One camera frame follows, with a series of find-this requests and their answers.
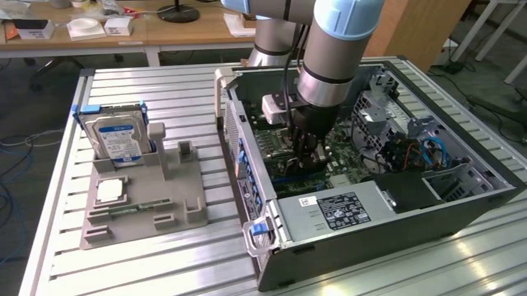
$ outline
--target blue robot arm cap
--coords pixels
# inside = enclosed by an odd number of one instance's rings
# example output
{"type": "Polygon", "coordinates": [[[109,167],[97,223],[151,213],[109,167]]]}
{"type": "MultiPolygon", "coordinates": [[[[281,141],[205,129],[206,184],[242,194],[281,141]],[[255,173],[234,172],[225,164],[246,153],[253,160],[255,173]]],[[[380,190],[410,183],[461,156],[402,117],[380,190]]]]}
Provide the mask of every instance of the blue robot arm cap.
{"type": "Polygon", "coordinates": [[[385,0],[318,0],[317,23],[337,39],[365,39],[378,28],[384,5],[385,0]]]}

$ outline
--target white cable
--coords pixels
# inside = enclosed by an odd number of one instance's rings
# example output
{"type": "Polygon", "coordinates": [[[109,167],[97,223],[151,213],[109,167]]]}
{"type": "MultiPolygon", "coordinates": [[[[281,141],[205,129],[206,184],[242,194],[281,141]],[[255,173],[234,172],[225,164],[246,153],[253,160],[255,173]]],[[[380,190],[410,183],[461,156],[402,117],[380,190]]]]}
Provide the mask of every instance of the white cable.
{"type": "MultiPolygon", "coordinates": [[[[3,146],[6,146],[6,147],[10,147],[10,146],[19,146],[19,145],[23,145],[23,144],[31,146],[31,144],[30,144],[30,140],[31,140],[31,139],[37,139],[37,138],[39,138],[41,136],[47,135],[47,134],[63,133],[63,132],[65,132],[65,129],[63,129],[63,128],[62,128],[62,129],[51,129],[51,130],[49,130],[49,131],[46,131],[46,132],[43,132],[43,133],[33,134],[33,135],[31,135],[29,138],[26,138],[26,140],[22,141],[22,142],[10,143],[10,144],[9,144],[9,143],[5,143],[5,142],[0,142],[0,145],[3,145],[3,146]]],[[[34,147],[53,146],[53,145],[59,144],[61,142],[62,142],[62,141],[57,141],[57,142],[47,143],[47,144],[34,145],[34,147]]]]}

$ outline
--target paper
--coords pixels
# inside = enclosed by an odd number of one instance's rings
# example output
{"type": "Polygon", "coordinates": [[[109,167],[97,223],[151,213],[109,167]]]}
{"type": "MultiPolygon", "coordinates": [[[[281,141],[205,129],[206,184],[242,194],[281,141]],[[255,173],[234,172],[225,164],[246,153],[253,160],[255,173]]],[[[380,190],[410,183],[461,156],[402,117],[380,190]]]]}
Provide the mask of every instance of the paper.
{"type": "Polygon", "coordinates": [[[106,180],[99,183],[98,200],[101,202],[113,202],[123,195],[123,180],[106,180]]]}
{"type": "Polygon", "coordinates": [[[30,10],[31,3],[21,1],[0,0],[0,19],[37,20],[37,16],[30,10]]]}
{"type": "Polygon", "coordinates": [[[257,29],[245,28],[241,14],[225,14],[223,19],[233,36],[250,37],[257,35],[257,29]]]}

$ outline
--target blue cable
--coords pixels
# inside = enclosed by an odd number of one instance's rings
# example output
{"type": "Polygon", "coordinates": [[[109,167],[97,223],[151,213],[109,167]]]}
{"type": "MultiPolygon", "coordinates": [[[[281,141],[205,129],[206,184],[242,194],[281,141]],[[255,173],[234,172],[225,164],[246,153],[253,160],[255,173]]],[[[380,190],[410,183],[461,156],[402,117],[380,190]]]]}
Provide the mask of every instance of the blue cable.
{"type": "Polygon", "coordinates": [[[15,215],[19,218],[19,222],[23,228],[23,241],[19,247],[14,250],[14,252],[11,252],[11,254],[0,261],[0,266],[2,266],[23,250],[27,243],[27,228],[26,228],[26,222],[25,222],[23,214],[21,212],[19,204],[17,203],[15,199],[13,199],[11,196],[3,193],[0,193],[0,196],[5,197],[11,202],[11,205],[15,209],[15,215]]]}
{"type": "Polygon", "coordinates": [[[13,152],[13,151],[5,150],[2,148],[0,148],[0,152],[5,152],[7,154],[13,154],[13,155],[25,155],[27,157],[26,167],[10,179],[2,181],[2,183],[6,184],[6,183],[10,183],[10,182],[15,181],[17,178],[19,178],[23,174],[27,173],[27,170],[30,169],[31,165],[34,164],[34,159],[33,159],[31,154],[29,152],[25,152],[25,153],[13,152]]]}
{"type": "Polygon", "coordinates": [[[432,142],[436,142],[436,143],[440,144],[440,147],[442,148],[442,153],[444,153],[445,165],[449,166],[448,148],[445,148],[444,141],[440,140],[440,139],[436,138],[436,137],[426,138],[426,139],[422,140],[422,142],[421,142],[421,151],[422,151],[422,153],[424,153],[425,161],[426,161],[430,165],[434,164],[434,162],[432,161],[432,159],[430,159],[430,157],[429,157],[429,155],[428,155],[428,146],[425,145],[425,142],[426,142],[426,141],[432,141],[432,142]]]}
{"type": "MultiPolygon", "coordinates": [[[[17,180],[17,178],[19,178],[21,176],[23,176],[27,173],[27,170],[30,169],[31,165],[34,164],[34,159],[31,157],[31,151],[21,153],[21,152],[13,152],[13,151],[9,151],[9,150],[5,150],[0,148],[0,152],[13,154],[13,155],[25,155],[27,158],[27,163],[26,163],[26,167],[23,168],[23,170],[21,172],[18,172],[10,179],[0,182],[2,187],[5,187],[5,190],[7,190],[6,186],[3,186],[3,185],[6,183],[13,182],[14,180],[17,180]]],[[[11,254],[0,261],[0,266],[2,266],[25,249],[25,246],[27,244],[27,228],[26,228],[26,222],[25,222],[19,204],[17,203],[15,199],[11,198],[10,192],[6,192],[6,194],[0,193],[0,196],[11,204],[11,207],[14,208],[14,211],[15,211],[15,215],[17,215],[19,222],[21,222],[21,226],[23,228],[23,241],[22,241],[21,245],[18,246],[18,248],[11,252],[11,254]]]]}

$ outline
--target aluminum table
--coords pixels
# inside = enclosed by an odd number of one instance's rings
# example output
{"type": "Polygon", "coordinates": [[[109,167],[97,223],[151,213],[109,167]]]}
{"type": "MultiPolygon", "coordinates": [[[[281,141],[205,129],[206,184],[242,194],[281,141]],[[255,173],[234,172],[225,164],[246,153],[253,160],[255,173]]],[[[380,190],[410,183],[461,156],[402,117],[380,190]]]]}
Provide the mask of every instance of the aluminum table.
{"type": "MultiPolygon", "coordinates": [[[[527,159],[406,60],[389,59],[516,174],[527,159]]],[[[258,292],[214,123],[214,71],[238,64],[97,70],[74,104],[145,100],[167,126],[166,146],[199,148],[211,223],[198,229],[79,250],[94,157],[70,118],[21,295],[481,295],[527,291],[527,198],[522,194],[454,236],[267,293],[258,292]]],[[[428,109],[401,89],[418,116],[428,109]]]]}

